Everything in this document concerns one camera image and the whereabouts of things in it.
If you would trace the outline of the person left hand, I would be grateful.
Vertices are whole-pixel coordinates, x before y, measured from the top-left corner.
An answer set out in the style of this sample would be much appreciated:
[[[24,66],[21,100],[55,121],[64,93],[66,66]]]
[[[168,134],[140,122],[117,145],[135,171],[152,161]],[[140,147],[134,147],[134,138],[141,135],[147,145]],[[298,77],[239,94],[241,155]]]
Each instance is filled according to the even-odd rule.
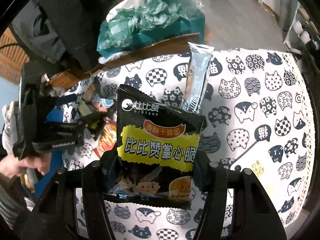
[[[12,179],[20,176],[27,168],[36,169],[43,176],[50,170],[52,154],[45,153],[40,156],[28,156],[19,160],[13,154],[9,154],[1,160],[1,175]]]

